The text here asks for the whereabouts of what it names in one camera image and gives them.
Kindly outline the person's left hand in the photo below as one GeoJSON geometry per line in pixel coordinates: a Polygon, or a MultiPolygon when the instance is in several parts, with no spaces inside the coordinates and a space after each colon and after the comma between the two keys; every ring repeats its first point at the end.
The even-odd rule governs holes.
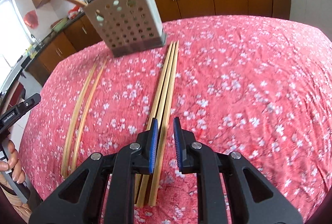
{"type": "Polygon", "coordinates": [[[21,160],[18,158],[18,151],[15,148],[15,144],[9,140],[8,151],[10,157],[7,162],[1,161],[1,171],[8,171],[12,169],[12,179],[14,182],[21,184],[25,181],[25,172],[22,169],[21,160]]]}

